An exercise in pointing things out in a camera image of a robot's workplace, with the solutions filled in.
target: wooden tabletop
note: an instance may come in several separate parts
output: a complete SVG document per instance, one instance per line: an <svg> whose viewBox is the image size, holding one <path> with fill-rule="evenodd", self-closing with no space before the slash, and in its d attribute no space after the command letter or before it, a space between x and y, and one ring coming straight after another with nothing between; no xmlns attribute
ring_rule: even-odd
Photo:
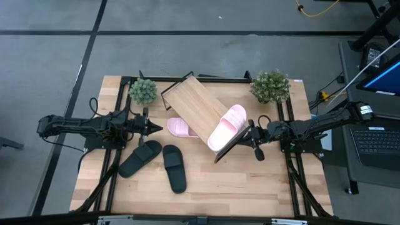
<svg viewBox="0 0 400 225"><path fill-rule="evenodd" d="M105 76L99 93L99 113L114 110L121 76ZM158 94L171 82L157 82ZM309 119L308 101L304 84L291 80L291 99L295 119ZM276 104L260 104L249 92L249 84L203 83L227 108L242 105L247 118L257 120L267 114L279 120ZM125 103L128 87L124 90ZM163 146L173 144L180 148L184 158L187 189L182 194L171 191L160 154L133 176L117 177L112 213L119 214L165 214L207 216L257 216L293 217L288 171L279 142L263 144L265 160L257 161L250 147L236 146L229 154L214 164L215 154L200 139L178 138L167 129L167 120L178 117L173 109L166 111L163 100L158 97L149 106L149 117L164 130L151 134L146 140L157 140ZM142 113L143 107L132 102L134 113ZM138 146L138 135L122 151L121 163ZM78 208L90 195L99 181L104 149L90 152L81 164L70 209ZM332 214L331 202L321 163L312 154L302 154L307 186L323 208ZM108 193L106 186L101 201L104 209ZM304 214L301 191L297 187L301 212Z"/></svg>

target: green plant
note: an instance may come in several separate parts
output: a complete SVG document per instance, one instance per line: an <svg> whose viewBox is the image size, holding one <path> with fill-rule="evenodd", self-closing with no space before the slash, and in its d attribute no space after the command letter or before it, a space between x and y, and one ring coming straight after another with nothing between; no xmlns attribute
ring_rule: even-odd
<svg viewBox="0 0 400 225"><path fill-rule="evenodd" d="M288 75L279 70L260 72L259 76L251 83L250 92L255 95L260 103L281 103L289 98Z"/></svg>
<svg viewBox="0 0 400 225"><path fill-rule="evenodd" d="M157 97L157 87L154 81L149 79L137 79L128 92L137 104L152 103Z"/></svg>

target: concrete floor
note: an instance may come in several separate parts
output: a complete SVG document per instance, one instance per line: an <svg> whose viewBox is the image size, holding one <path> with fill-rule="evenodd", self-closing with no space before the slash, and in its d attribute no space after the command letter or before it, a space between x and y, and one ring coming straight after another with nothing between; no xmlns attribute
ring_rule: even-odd
<svg viewBox="0 0 400 225"><path fill-rule="evenodd" d="M91 30L100 3L3 0L0 31ZM331 4L312 0L301 3L310 14ZM340 2L324 16L308 18L297 11L292 0L113 0L106 5L99 29L363 31L374 20L367 4L354 2ZM255 76L261 70L278 68L290 78L303 79L307 96L314 99L316 91L341 72L338 43L347 38L98 36L73 116L91 116L88 101L97 97L104 75L138 75L138 70L146 76L182 76L194 71L242 77L245 70ZM0 136L25 144L22 151L0 151L0 218L30 213L51 148L37 137L37 121L48 114L63 114L88 40L89 36L0 36ZM334 83L327 91L338 87ZM83 138L67 135L65 144L81 148ZM62 150L44 214L68 211L80 156L72 149ZM377 223L399 221L400 190L360 184L360 195L348 196L343 192L348 185L346 169L326 166L325 172L335 215Z"/></svg>

